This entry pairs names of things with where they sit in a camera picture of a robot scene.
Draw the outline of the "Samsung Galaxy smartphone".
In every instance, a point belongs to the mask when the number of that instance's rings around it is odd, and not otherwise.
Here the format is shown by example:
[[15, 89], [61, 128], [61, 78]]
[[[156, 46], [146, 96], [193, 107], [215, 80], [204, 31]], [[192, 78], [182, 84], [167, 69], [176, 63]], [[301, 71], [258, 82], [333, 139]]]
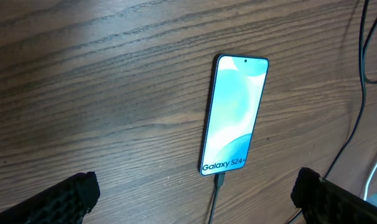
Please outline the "Samsung Galaxy smartphone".
[[198, 164], [202, 176], [245, 166], [268, 70], [266, 57], [215, 56]]

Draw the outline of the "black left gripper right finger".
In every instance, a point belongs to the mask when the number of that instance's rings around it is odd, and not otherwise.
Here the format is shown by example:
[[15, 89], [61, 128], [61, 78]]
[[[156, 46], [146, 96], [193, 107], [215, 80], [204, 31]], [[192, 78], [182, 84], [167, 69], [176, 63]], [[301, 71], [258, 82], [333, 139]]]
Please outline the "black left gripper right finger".
[[308, 167], [300, 169], [291, 199], [309, 224], [377, 224], [377, 207]]

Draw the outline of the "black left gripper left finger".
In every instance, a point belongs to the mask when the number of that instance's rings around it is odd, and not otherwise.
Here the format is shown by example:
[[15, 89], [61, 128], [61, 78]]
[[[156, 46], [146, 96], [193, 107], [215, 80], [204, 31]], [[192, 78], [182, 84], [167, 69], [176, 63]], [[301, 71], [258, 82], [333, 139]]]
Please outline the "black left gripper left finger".
[[0, 224], [78, 224], [100, 197], [94, 172], [79, 172], [0, 212]]

